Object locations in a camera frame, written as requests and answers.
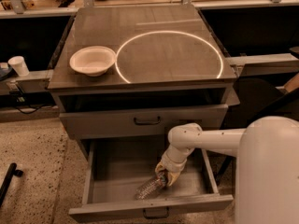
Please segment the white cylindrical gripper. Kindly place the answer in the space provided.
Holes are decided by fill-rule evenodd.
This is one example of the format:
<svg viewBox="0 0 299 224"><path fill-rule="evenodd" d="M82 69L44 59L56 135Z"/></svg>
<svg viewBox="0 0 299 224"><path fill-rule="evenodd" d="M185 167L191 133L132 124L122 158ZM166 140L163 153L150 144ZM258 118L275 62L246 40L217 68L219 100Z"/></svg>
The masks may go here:
<svg viewBox="0 0 299 224"><path fill-rule="evenodd" d="M167 170L167 186L171 187L180 176L191 153L189 148L169 147L163 154L161 162L156 165L155 174L161 178L164 176L164 170Z"/></svg>

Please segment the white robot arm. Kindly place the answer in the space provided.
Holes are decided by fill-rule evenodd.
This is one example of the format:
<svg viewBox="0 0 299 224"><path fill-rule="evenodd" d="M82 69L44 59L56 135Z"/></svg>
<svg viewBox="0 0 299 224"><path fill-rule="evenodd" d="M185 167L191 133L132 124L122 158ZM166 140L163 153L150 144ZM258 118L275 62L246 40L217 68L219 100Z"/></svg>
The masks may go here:
<svg viewBox="0 0 299 224"><path fill-rule="evenodd" d="M196 123L168 133L155 171L173 184L197 148L236 158L235 224L299 224L299 122L264 117L245 129L204 131Z"/></svg>

